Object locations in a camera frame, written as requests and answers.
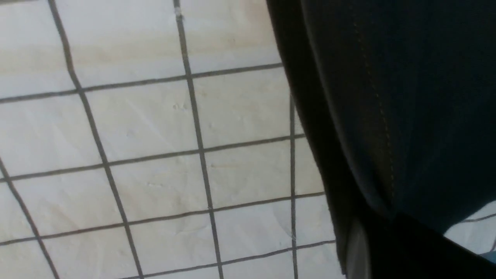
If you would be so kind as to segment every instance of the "tiled floor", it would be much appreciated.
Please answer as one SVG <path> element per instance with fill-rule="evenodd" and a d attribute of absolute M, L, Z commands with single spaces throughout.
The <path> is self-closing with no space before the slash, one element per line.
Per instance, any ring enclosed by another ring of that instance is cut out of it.
<path fill-rule="evenodd" d="M 264 0 L 0 17 L 0 274 L 343 278 Z"/>

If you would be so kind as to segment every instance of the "ceramic tile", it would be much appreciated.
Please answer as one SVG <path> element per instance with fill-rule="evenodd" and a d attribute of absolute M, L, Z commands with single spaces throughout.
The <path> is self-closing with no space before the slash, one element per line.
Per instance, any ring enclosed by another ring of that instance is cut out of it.
<path fill-rule="evenodd" d="M 121 223 L 103 169 L 15 181 L 41 235 Z"/>
<path fill-rule="evenodd" d="M 57 0 L 82 86 L 185 73 L 172 1 Z"/>
<path fill-rule="evenodd" d="M 298 276 L 305 279 L 346 279 L 341 274 L 336 245 L 324 244 L 297 251 Z"/>
<path fill-rule="evenodd" d="M 0 242 L 34 236 L 7 183 L 0 183 L 0 224 Z"/>
<path fill-rule="evenodd" d="M 298 115 L 298 112 L 296 112 L 295 109 L 295 134 L 304 134 L 305 131 L 303 131 L 303 126 L 302 126 L 302 121 L 300 120 L 300 116 Z"/>
<path fill-rule="evenodd" d="M 324 191 L 322 177 L 306 138 L 295 140 L 295 191 L 297 195 Z"/>
<path fill-rule="evenodd" d="M 296 200 L 297 245 L 335 240 L 331 214 L 325 196 Z"/>
<path fill-rule="evenodd" d="M 1 104 L 0 119 L 11 176 L 101 163 L 78 95 Z"/>
<path fill-rule="evenodd" d="M 0 247 L 0 274 L 8 279 L 53 279 L 37 241 Z"/>
<path fill-rule="evenodd" d="M 483 208 L 481 208 L 479 211 L 470 215 L 470 217 L 468 217 L 467 219 L 484 218 L 484 217 L 492 215 L 492 214 L 496 214 L 496 202 L 488 203 Z"/>
<path fill-rule="evenodd" d="M 444 236 L 476 254 L 491 251 L 496 239 L 494 218 L 478 222 L 459 223 L 452 226 Z"/>
<path fill-rule="evenodd" d="M 289 135 L 289 87 L 283 69 L 194 80 L 205 147 Z"/>
<path fill-rule="evenodd" d="M 197 149 L 185 81 L 88 94 L 109 161 Z"/>
<path fill-rule="evenodd" d="M 293 252 L 224 265 L 225 279 L 287 279 L 294 277 Z"/>
<path fill-rule="evenodd" d="M 289 141 L 208 152 L 214 208 L 291 195 Z"/>
<path fill-rule="evenodd" d="M 115 279 L 138 275 L 122 227 L 44 242 L 60 279 Z"/>
<path fill-rule="evenodd" d="M 130 221 L 207 209 L 198 155 L 113 166 Z"/>
<path fill-rule="evenodd" d="M 150 277 L 152 279 L 219 279 L 217 267 Z"/>
<path fill-rule="evenodd" d="M 0 6 L 0 98 L 74 89 L 47 1 Z"/>
<path fill-rule="evenodd" d="M 182 0 L 193 72 L 281 61 L 264 0 Z"/>
<path fill-rule="evenodd" d="M 222 261 L 291 247 L 291 203 L 276 202 L 215 213 Z"/>
<path fill-rule="evenodd" d="M 217 262 L 208 214 L 131 226 L 146 274 Z"/>

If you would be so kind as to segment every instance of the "stitching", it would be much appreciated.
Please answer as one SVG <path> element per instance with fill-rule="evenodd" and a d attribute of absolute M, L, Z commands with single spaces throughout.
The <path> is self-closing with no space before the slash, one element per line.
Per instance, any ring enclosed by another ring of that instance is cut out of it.
<path fill-rule="evenodd" d="M 391 151 L 391 137 L 390 137 L 390 134 L 389 134 L 389 127 L 388 127 L 388 124 L 387 124 L 387 120 L 386 120 L 386 116 L 385 116 L 385 113 L 384 113 L 384 108 L 383 108 L 383 105 L 382 105 L 382 101 L 381 101 L 381 98 L 379 96 L 379 92 L 378 92 L 378 90 L 377 90 L 377 88 L 375 86 L 375 83 L 373 81 L 373 78 L 372 78 L 371 67 L 370 67 L 370 64 L 369 64 L 369 60 L 367 58 L 367 55 L 365 54 L 364 36 L 358 30 L 357 14 L 355 13 L 355 11 L 353 9 L 353 3 L 350 4 L 349 9 L 350 9 L 350 12 L 351 12 L 352 18 L 353 18 L 353 27 L 354 27 L 354 30 L 355 30 L 355 34 L 357 35 L 357 41 L 358 41 L 358 43 L 360 45 L 360 49 L 362 51 L 362 57 L 364 58 L 364 66 L 365 66 L 365 70 L 367 71 L 367 76 L 369 78 L 369 83 L 370 83 L 372 89 L 375 92 L 375 98 L 377 99 L 377 102 L 379 104 L 380 115 L 382 117 L 382 121 L 384 122 L 384 131 L 386 133 L 387 151 L 388 151 L 388 154 L 389 154 L 389 167 L 391 169 L 391 198 L 394 198 L 393 156 L 392 156 L 392 151 Z"/>

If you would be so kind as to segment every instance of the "stain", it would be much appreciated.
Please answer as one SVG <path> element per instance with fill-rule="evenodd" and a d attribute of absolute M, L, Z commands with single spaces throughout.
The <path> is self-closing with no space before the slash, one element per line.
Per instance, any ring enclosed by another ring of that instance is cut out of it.
<path fill-rule="evenodd" d="M 209 55 L 275 46 L 270 18 L 264 1 L 227 1 L 228 12 L 219 17 L 201 13 L 186 15 L 185 22 L 210 24 L 186 30 L 190 56 Z M 142 63 L 156 59 L 182 60 L 177 33 L 164 34 L 153 30 L 140 32 L 116 30 L 107 37 L 92 39 L 93 44 L 70 42 L 75 67 L 98 67 Z M 32 45 L 17 49 L 0 46 L 0 74 L 66 70 L 62 45 Z"/>

